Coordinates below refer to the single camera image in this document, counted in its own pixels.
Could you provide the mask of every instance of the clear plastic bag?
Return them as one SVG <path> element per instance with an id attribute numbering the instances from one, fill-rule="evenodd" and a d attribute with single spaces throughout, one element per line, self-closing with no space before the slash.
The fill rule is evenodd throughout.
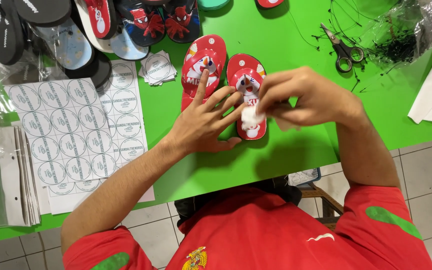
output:
<path id="1" fill-rule="evenodd" d="M 411 63 L 432 47 L 432 0 L 400 0 L 368 25 L 361 45 L 379 65 Z"/>

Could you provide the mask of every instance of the green table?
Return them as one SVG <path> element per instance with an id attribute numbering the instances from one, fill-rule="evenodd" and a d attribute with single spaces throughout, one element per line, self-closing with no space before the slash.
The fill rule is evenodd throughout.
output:
<path id="1" fill-rule="evenodd" d="M 357 1 L 364 15 L 377 17 L 392 3 Z M 200 12 L 201 34 L 218 34 L 226 42 L 227 53 L 247 53 L 261 61 L 268 73 L 312 67 L 339 85 L 352 89 L 356 79 L 352 72 L 341 75 L 335 69 L 336 55 L 327 39 L 316 41 L 311 35 L 321 35 L 321 22 L 330 18 L 329 0 L 286 0 L 271 10 L 258 10 L 254 0 L 231 0 L 223 9 Z M 360 23 L 365 25 L 368 19 Z M 339 16 L 339 23 L 351 25 L 347 16 Z M 364 28 L 352 29 L 359 36 Z M 320 46 L 316 50 L 311 44 Z M 165 50 L 178 70 L 175 82 L 163 86 L 149 86 L 139 78 L 141 104 L 149 148 L 171 129 L 180 113 L 182 86 L 181 67 L 189 44 L 177 44 L 165 37 L 152 46 L 151 52 Z M 414 124 L 407 114 L 424 78 L 432 67 L 432 50 L 412 65 L 394 69 L 383 77 L 384 71 L 372 63 L 357 74 L 361 82 L 355 93 L 362 99 L 369 117 L 388 149 L 396 149 L 432 140 L 432 123 Z M 363 93 L 359 91 L 369 86 Z M 236 136 L 235 126 L 223 132 L 221 138 Z M 223 188 L 337 163 L 338 143 L 334 123 L 306 127 L 301 131 L 281 132 L 269 119 L 266 135 L 257 141 L 245 141 L 229 152 L 189 155 L 177 163 L 154 184 L 155 201 L 138 204 L 135 209 L 203 194 Z M 31 228 L 1 228 L 0 240 L 59 227 L 68 214 L 42 216 L 42 223 Z"/>

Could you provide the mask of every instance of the scissors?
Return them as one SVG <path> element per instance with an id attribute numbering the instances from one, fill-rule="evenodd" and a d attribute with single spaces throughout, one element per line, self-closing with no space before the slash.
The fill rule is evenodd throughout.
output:
<path id="1" fill-rule="evenodd" d="M 353 63 L 361 63 L 364 59 L 364 52 L 360 47 L 348 47 L 342 40 L 339 40 L 324 24 L 321 28 L 328 35 L 329 40 L 333 43 L 333 49 L 336 51 L 336 69 L 341 73 L 348 73 L 353 68 Z M 347 69 L 341 67 L 341 61 L 346 61 Z"/>

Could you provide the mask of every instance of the person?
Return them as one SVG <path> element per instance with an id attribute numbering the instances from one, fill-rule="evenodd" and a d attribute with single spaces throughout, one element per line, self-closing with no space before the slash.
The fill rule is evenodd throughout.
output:
<path id="1" fill-rule="evenodd" d="M 241 93 L 225 86 L 202 104 L 207 79 L 205 70 L 194 101 L 157 145 L 116 171 L 64 220 L 61 250 L 66 270 L 156 269 L 129 230 L 114 227 L 183 157 L 231 150 L 241 142 L 236 137 L 218 140 L 241 116 L 245 105 L 223 116 Z M 288 106 L 290 97 L 298 97 L 295 107 Z M 277 193 L 250 185 L 229 188 L 180 220 L 185 238 L 167 270 L 432 269 L 393 159 L 357 96 L 302 67 L 265 78 L 257 105 L 257 113 L 263 112 L 299 126 L 336 123 L 350 189 L 335 230 Z"/>

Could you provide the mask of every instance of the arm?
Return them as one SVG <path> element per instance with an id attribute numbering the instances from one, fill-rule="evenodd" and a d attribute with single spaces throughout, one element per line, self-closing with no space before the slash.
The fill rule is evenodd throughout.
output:
<path id="1" fill-rule="evenodd" d="M 290 97 L 298 97 L 294 108 L 288 106 Z M 341 164 L 349 183 L 400 187 L 393 158 L 361 100 L 310 68 L 267 76 L 257 110 L 300 126 L 336 122 Z"/>
<path id="2" fill-rule="evenodd" d="M 148 188 L 186 155 L 231 150 L 241 142 L 240 138 L 218 140 L 221 132 L 241 117 L 245 106 L 223 117 L 241 98 L 241 93 L 226 86 L 202 104 L 208 73 L 207 70 L 203 72 L 193 102 L 180 114 L 171 131 L 151 150 L 112 174 L 64 220 L 61 227 L 63 254 L 83 236 L 114 228 Z"/>

